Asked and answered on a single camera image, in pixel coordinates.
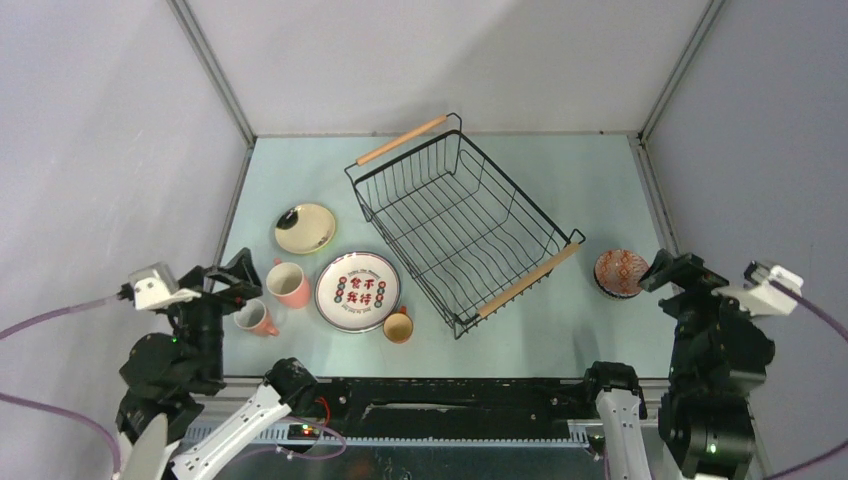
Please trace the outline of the large pink cup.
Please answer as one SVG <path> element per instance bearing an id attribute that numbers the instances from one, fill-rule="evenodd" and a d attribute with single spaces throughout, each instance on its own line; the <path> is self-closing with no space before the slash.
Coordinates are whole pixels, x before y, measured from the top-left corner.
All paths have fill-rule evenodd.
<path id="1" fill-rule="evenodd" d="M 310 302 L 308 278 L 303 268 L 296 263 L 275 258 L 265 283 L 270 294 L 288 308 L 303 309 Z"/>

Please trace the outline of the small pink cup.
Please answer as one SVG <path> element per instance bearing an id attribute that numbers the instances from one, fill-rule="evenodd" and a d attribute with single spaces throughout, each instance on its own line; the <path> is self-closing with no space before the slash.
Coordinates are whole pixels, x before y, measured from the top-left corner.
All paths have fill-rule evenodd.
<path id="1" fill-rule="evenodd" d="M 248 300 L 246 305 L 233 315 L 234 324 L 242 331 L 258 337 L 276 337 L 275 326 L 268 307 L 260 299 Z"/>

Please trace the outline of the blue white patterned cup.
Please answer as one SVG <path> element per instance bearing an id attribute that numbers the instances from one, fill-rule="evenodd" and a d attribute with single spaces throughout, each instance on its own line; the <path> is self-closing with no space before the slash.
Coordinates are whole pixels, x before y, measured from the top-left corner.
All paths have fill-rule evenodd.
<path id="1" fill-rule="evenodd" d="M 649 268 L 642 256 L 626 249 L 612 249 L 597 258 L 592 273 L 603 295 L 614 300 L 627 300 L 643 291 L 639 282 Z"/>

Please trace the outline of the cream plate with plum blossom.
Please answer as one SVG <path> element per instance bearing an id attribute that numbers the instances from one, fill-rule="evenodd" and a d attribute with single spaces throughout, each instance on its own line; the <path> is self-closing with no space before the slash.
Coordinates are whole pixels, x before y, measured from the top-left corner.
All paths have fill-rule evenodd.
<path id="1" fill-rule="evenodd" d="M 326 207 L 304 203 L 285 211 L 276 221 L 274 238 L 286 252 L 306 255 L 326 246 L 335 236 L 337 222 Z"/>

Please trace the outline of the Just To Eat plate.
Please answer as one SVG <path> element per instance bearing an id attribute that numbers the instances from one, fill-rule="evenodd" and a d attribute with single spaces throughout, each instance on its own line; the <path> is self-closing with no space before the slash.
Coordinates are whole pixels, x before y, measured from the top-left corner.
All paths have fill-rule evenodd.
<path id="1" fill-rule="evenodd" d="M 330 262 L 318 277 L 314 299 L 332 327 L 347 333 L 379 328 L 399 305 L 395 267 L 370 252 L 351 252 Z"/>

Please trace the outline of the orange cup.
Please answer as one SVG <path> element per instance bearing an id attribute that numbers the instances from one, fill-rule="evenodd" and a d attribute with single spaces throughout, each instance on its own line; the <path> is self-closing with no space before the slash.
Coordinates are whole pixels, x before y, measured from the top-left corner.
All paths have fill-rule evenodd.
<path id="1" fill-rule="evenodd" d="M 413 332 L 414 322 L 405 306 L 400 307 L 383 322 L 383 334 L 392 343 L 405 343 L 411 338 Z"/>

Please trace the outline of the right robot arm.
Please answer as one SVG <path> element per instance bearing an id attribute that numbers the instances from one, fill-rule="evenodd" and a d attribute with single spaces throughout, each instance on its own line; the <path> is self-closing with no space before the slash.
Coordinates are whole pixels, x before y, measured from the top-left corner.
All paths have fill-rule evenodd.
<path id="1" fill-rule="evenodd" d="M 700 257 L 661 249 L 639 285 L 652 292 L 666 284 L 680 291 L 658 303 L 676 321 L 659 435 L 679 477 L 742 479 L 755 446 L 747 396 L 765 382 L 775 355 L 753 319 L 789 309 L 765 280 L 733 287 Z M 634 368 L 597 361 L 585 381 L 581 402 L 602 421 L 609 478 L 651 478 L 641 427 L 647 409 Z"/>

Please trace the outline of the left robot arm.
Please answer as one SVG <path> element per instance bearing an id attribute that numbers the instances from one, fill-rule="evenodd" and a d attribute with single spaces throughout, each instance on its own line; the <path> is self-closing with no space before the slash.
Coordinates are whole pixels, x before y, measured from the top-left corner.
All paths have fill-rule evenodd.
<path id="1" fill-rule="evenodd" d="M 171 333 L 149 333 L 131 348 L 119 374 L 127 391 L 116 417 L 119 479 L 212 479 L 255 437 L 316 403 L 316 378 L 295 358 L 277 361 L 254 393 L 199 444 L 177 451 L 203 413 L 199 397 L 226 382 L 223 320 L 263 292 L 249 249 L 225 265 L 196 266 L 176 278 L 157 262 L 131 273 L 119 292 L 138 311 L 167 317 Z"/>

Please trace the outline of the left controller board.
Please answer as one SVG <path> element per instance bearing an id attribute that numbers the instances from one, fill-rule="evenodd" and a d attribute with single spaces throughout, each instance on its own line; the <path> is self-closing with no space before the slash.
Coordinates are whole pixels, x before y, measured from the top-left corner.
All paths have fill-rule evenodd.
<path id="1" fill-rule="evenodd" d="M 303 423 L 292 423 L 288 425 L 286 439 L 292 441 L 318 441 L 322 438 L 323 432 L 320 428 L 316 428 Z"/>

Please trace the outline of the controller board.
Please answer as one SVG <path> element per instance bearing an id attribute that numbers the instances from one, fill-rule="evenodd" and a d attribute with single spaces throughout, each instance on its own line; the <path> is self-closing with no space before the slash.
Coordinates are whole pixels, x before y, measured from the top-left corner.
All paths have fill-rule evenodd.
<path id="1" fill-rule="evenodd" d="M 595 460 L 606 458 L 606 438 L 603 434 L 587 432 L 585 451 Z"/>
<path id="2" fill-rule="evenodd" d="M 288 425 L 286 439 L 292 441 L 318 441 L 322 438 L 323 432 L 320 428 L 316 428 L 303 423 L 292 423 Z"/>

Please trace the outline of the right controller board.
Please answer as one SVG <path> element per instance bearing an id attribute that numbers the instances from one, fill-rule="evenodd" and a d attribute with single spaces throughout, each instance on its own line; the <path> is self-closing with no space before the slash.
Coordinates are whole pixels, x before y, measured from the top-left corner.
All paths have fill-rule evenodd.
<path id="1" fill-rule="evenodd" d="M 585 451 L 595 460 L 606 458 L 606 438 L 603 434 L 587 432 Z"/>

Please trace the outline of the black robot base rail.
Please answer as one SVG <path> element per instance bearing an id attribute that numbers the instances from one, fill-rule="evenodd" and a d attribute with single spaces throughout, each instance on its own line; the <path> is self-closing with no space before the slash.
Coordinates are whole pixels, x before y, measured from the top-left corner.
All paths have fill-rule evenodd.
<path id="1" fill-rule="evenodd" d="M 595 369 L 580 381 L 335 377 L 270 384 L 297 417 L 328 410 L 330 427 L 348 439 L 401 441 L 569 440 L 570 421 L 599 418 L 601 392 L 640 391 L 634 380 Z"/>

